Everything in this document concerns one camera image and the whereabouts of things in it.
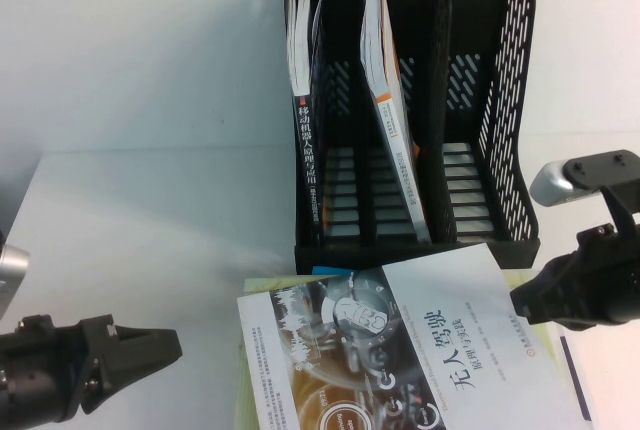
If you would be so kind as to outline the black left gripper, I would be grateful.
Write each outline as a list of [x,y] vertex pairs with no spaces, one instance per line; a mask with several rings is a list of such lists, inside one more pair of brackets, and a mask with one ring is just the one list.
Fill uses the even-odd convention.
[[63,386],[64,414],[76,414],[79,409],[90,414],[119,391],[182,357],[175,330],[130,327],[116,328],[120,344],[140,350],[116,350],[104,355],[115,343],[110,333],[114,329],[113,317],[103,315],[55,330],[62,375],[68,380]]

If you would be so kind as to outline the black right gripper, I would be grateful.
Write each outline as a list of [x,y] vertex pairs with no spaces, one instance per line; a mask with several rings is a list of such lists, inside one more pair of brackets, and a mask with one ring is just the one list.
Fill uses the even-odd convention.
[[603,224],[577,235],[578,249],[550,260],[510,292],[530,325],[615,326],[639,318],[639,234]]

